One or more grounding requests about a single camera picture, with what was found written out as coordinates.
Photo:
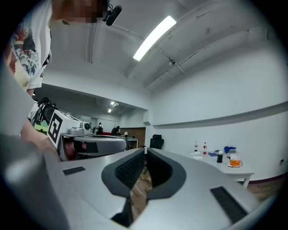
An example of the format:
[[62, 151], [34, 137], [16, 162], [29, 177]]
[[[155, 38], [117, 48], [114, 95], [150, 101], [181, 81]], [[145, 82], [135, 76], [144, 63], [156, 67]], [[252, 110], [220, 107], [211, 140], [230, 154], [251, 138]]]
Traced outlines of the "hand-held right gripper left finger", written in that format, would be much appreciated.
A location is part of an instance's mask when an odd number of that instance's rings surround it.
[[98, 212], [124, 227], [133, 223], [130, 191], [144, 168], [143, 148], [60, 165], [73, 188]]

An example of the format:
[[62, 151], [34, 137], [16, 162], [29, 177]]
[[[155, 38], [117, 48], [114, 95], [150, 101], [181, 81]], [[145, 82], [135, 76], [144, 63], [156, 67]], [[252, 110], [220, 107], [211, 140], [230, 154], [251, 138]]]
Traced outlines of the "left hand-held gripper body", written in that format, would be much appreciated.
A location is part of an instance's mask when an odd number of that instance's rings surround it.
[[77, 137], [91, 134], [90, 123], [83, 122], [69, 114], [54, 110], [49, 123], [47, 136], [57, 150], [61, 161], [68, 161], [64, 150], [65, 137]]

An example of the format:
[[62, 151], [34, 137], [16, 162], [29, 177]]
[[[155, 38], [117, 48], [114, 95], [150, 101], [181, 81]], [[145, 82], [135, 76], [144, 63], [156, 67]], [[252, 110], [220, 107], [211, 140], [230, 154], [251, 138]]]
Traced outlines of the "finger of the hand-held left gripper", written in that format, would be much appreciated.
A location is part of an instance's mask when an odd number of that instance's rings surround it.
[[126, 138], [105, 135], [85, 135], [73, 138], [74, 143], [86, 143], [84, 151], [77, 151], [81, 155], [111, 155], [125, 151], [128, 147]]

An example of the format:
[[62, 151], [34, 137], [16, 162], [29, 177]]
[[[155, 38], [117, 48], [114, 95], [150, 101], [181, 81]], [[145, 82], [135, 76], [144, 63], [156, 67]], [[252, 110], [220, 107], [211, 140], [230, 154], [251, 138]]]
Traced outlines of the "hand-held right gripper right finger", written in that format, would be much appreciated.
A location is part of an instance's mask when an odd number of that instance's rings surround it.
[[259, 206], [246, 188], [197, 159], [148, 148], [153, 188], [134, 230], [235, 230]]

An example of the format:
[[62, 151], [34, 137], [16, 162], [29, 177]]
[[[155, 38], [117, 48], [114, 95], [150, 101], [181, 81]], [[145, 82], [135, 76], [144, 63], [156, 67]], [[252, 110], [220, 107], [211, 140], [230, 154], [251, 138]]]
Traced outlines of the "person's left hand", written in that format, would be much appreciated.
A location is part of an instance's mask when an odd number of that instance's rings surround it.
[[77, 153], [86, 152], [86, 142], [75, 141], [74, 139], [65, 138], [64, 146], [68, 160], [77, 158]]

